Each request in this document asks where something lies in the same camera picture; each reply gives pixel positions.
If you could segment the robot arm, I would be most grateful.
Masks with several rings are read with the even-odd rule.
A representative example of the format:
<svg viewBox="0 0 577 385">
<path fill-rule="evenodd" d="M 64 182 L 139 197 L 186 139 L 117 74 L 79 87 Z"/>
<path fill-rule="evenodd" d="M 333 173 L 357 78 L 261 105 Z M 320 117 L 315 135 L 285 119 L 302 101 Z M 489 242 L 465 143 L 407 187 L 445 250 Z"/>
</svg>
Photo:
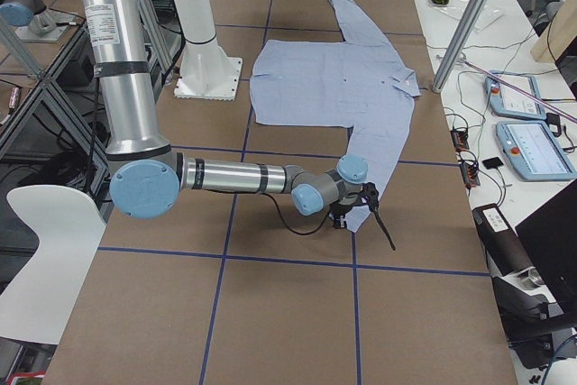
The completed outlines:
<svg viewBox="0 0 577 385">
<path fill-rule="evenodd" d="M 141 219 L 163 215 L 185 188 L 288 194 L 302 215 L 326 211 L 342 226 L 352 208 L 375 198 L 367 162 L 357 156 L 344 156 L 333 170 L 315 175 L 296 165 L 194 159 L 174 151 L 160 132 L 141 27 L 143 0 L 81 1 L 111 129 L 109 192 L 120 211 Z M 210 1 L 173 1 L 184 42 L 177 96 L 233 99 L 243 62 L 219 46 Z"/>
<path fill-rule="evenodd" d="M 43 0 L 1 0 L 1 17 L 15 27 L 27 26 L 47 9 Z"/>
</svg>

